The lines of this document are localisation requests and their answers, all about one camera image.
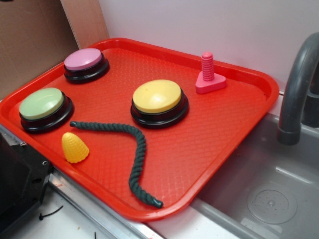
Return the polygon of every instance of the pink triangle base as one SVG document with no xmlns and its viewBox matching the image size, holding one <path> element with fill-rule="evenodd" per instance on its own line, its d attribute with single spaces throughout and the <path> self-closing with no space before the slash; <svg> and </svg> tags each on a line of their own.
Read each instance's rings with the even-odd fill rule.
<svg viewBox="0 0 319 239">
<path fill-rule="evenodd" d="M 203 80 L 203 72 L 201 71 L 196 81 L 196 92 L 205 94 L 226 87 L 226 77 L 214 73 L 214 79 L 211 81 Z"/>
</svg>

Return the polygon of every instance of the sink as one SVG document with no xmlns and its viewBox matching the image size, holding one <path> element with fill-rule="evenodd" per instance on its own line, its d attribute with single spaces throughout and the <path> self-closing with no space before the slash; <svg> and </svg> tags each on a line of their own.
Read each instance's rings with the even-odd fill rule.
<svg viewBox="0 0 319 239">
<path fill-rule="evenodd" d="M 319 238 L 319 130 L 303 125 L 300 142 L 285 146 L 278 120 L 267 114 L 192 206 L 240 238 Z"/>
</svg>

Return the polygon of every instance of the white wall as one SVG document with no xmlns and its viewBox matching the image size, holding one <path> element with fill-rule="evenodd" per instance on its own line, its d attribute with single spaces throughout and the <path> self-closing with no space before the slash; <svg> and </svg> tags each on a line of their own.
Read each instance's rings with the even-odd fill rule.
<svg viewBox="0 0 319 239">
<path fill-rule="evenodd" d="M 319 0 L 99 0 L 110 37 L 125 37 L 262 71 L 284 90 Z"/>
</svg>

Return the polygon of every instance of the cardboard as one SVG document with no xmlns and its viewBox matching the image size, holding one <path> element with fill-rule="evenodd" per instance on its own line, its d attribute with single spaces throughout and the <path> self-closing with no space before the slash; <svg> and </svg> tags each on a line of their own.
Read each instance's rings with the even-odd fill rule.
<svg viewBox="0 0 319 239">
<path fill-rule="evenodd" d="M 79 48 L 109 38 L 98 0 L 61 0 Z"/>
<path fill-rule="evenodd" d="M 0 1 L 0 99 L 76 50 L 60 0 Z"/>
</svg>

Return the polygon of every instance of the black cable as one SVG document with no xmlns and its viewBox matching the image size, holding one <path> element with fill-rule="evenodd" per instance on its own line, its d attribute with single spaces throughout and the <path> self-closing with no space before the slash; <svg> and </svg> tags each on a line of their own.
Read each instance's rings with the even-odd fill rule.
<svg viewBox="0 0 319 239">
<path fill-rule="evenodd" d="M 49 214 L 44 215 L 44 216 L 42 215 L 42 213 L 40 213 L 39 219 L 42 221 L 43 218 L 45 218 L 45 217 L 47 217 L 47 216 L 51 216 L 51 215 L 57 213 L 57 212 L 60 211 L 62 208 L 63 208 L 63 206 L 61 206 L 60 208 L 58 208 L 58 209 L 57 209 L 56 211 L 54 211 L 53 213 L 49 213 Z"/>
</svg>

